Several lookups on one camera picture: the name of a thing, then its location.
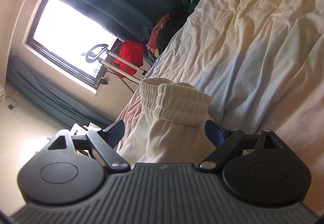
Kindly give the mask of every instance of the pile of clothes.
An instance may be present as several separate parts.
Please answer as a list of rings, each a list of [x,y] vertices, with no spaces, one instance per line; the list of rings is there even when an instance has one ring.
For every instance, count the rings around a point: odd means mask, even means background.
[[[172,8],[167,15],[163,16],[151,32],[146,47],[155,58],[158,58],[166,49],[174,34],[183,27],[200,0],[181,1],[182,4]]]

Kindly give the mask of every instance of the pastel tie-dye bedding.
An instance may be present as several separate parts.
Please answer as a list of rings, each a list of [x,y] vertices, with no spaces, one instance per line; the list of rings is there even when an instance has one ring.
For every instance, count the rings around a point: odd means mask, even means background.
[[[187,82],[212,97],[225,128],[271,128],[307,164],[305,204],[324,214],[324,0],[201,0],[148,77]],[[137,91],[121,113],[141,115]]]

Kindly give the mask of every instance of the red bag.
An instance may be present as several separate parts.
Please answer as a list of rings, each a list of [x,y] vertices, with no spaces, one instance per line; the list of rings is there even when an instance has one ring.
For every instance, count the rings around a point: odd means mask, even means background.
[[[118,46],[120,46],[117,54],[118,56],[139,68],[143,66],[143,44],[127,40]],[[118,59],[114,59],[112,64],[118,66],[119,69],[123,70],[129,75],[134,75],[136,73],[136,69],[133,69]]]

